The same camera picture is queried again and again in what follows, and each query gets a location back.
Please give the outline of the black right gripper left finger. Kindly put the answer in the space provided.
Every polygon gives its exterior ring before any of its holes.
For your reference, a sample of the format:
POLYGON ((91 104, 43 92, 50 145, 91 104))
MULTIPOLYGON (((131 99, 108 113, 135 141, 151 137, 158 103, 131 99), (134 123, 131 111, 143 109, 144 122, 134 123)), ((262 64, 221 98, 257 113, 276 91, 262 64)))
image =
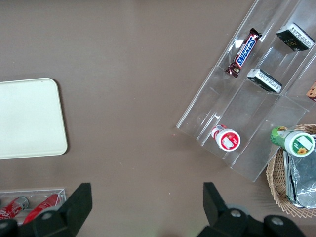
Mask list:
POLYGON ((82 183, 60 207, 41 211, 19 227, 20 237, 75 237, 92 210, 90 183, 82 183))

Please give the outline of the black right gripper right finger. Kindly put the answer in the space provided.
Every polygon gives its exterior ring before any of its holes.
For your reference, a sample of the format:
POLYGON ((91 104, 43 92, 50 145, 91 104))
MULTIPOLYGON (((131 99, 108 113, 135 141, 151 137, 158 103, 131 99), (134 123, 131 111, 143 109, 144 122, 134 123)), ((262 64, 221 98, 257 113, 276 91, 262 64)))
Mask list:
POLYGON ((203 184, 203 208, 209 225, 199 237, 242 237, 248 227, 248 216, 237 208, 228 208, 212 182, 203 184))

